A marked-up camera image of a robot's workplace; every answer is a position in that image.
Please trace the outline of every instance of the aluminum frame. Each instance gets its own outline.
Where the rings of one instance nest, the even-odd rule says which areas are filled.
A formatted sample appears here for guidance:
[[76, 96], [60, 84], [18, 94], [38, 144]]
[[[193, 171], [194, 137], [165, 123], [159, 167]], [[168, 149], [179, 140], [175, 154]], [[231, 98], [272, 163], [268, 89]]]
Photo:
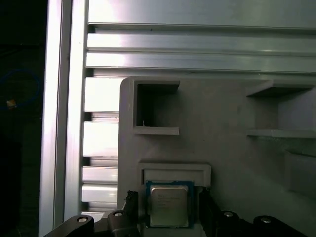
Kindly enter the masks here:
[[64, 221], [71, 1], [49, 0], [42, 124], [39, 236]]
[[65, 220], [81, 212], [82, 142], [87, 48], [87, 0], [73, 0], [69, 64]]

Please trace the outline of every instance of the bolt head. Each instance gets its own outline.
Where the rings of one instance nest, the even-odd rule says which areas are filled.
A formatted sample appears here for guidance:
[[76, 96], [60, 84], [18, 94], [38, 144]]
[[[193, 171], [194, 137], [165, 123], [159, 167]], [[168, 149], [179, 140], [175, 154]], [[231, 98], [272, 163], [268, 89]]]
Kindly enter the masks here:
[[81, 218], [79, 218], [77, 221], [78, 222], [86, 222], [88, 220], [88, 218], [86, 218], [86, 217], [81, 217]]
[[262, 222], [264, 222], [264, 223], [271, 223], [271, 220], [269, 219], [269, 218], [267, 218], [267, 217], [261, 217], [261, 219], [260, 219]]
[[226, 217], [233, 217], [234, 215], [233, 215], [231, 212], [226, 211], [226, 212], [224, 213], [224, 216], [226, 216]]

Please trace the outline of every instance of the gray plastic surface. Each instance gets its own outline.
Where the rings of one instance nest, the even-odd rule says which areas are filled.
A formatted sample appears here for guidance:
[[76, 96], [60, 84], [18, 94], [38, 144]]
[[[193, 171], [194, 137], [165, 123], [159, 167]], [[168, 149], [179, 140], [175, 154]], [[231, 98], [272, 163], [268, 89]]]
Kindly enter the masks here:
[[[153, 104], [158, 124], [179, 127], [179, 136], [133, 132], [134, 83], [146, 80], [180, 81], [176, 94], [164, 95]], [[212, 196], [222, 209], [234, 211], [247, 221], [258, 215], [271, 215], [308, 236], [315, 236], [316, 200], [306, 193], [289, 191], [285, 152], [314, 156], [316, 140], [247, 135], [249, 130], [282, 127], [282, 98], [247, 97], [246, 89], [261, 83], [225, 76], [125, 79], [120, 92], [118, 207], [123, 205], [128, 190], [140, 190], [140, 162], [208, 163], [212, 167]], [[315, 120], [316, 108], [310, 108], [310, 119]], [[173, 231], [168, 234], [166, 230], [157, 230], [153, 236], [202, 235], [199, 224], [191, 232]]]
[[316, 198], [316, 157], [287, 152], [285, 158], [288, 188]]

